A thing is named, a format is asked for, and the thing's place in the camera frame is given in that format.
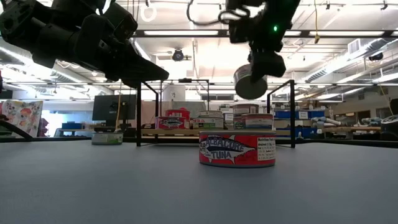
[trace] white container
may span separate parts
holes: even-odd
[[[222,111],[198,111],[199,118],[222,118]]]

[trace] can lid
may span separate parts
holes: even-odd
[[[262,134],[273,134],[275,135],[275,131],[201,131],[199,134],[235,134],[235,135],[262,135]]]

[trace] computer monitor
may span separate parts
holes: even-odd
[[[136,96],[120,96],[119,120],[136,118]],[[116,121],[118,115],[119,95],[95,96],[93,121]]]

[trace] workbench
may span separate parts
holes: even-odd
[[[0,143],[0,223],[398,223],[398,150],[277,147],[274,167],[198,161],[197,144]]]

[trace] colorful poster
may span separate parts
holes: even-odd
[[[43,101],[23,102],[7,100],[1,106],[1,113],[9,119],[7,122],[24,130],[32,137],[37,136]]]

